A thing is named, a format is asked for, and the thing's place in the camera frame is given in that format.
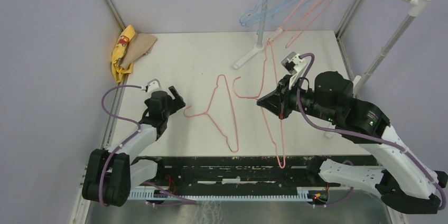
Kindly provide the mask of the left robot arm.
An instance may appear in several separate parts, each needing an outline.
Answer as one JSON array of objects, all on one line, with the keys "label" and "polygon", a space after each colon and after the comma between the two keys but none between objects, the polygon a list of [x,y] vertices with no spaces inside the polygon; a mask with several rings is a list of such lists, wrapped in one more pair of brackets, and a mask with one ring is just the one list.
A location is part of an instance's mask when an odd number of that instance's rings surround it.
[{"label": "left robot arm", "polygon": [[95,149],[89,156],[82,186],[85,200],[99,202],[102,206],[121,207],[130,192],[145,181],[160,185],[166,179],[166,171],[152,160],[134,160],[155,143],[167,129],[169,117],[185,107],[183,98],[174,86],[168,91],[146,86],[151,96],[144,101],[146,109],[133,133],[111,148]]}]

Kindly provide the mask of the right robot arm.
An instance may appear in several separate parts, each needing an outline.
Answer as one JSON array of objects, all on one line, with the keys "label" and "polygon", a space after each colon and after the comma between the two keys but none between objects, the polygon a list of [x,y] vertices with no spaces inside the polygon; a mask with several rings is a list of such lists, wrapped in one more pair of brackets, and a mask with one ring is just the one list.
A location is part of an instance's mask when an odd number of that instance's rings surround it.
[{"label": "right robot arm", "polygon": [[328,121],[330,131],[359,145],[382,166],[371,170],[315,156],[308,164],[305,179],[318,186],[338,183],[377,196],[388,207],[405,214],[436,214],[447,206],[444,188],[447,174],[426,167],[397,135],[389,118],[376,105],[353,96],[353,83],[336,71],[318,74],[314,88],[299,82],[289,86],[284,76],[274,91],[257,101],[280,119],[293,111],[310,122]]}]

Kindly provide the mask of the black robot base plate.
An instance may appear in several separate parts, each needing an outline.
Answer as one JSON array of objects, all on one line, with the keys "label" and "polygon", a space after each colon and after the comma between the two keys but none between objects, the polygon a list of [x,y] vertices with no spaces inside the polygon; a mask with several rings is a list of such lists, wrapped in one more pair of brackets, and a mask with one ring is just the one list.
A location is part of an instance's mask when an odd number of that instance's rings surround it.
[{"label": "black robot base plate", "polygon": [[179,196],[293,195],[298,187],[340,186],[309,173],[309,156],[287,156],[283,169],[274,156],[147,156],[146,160],[157,163],[150,182],[169,186]]}]

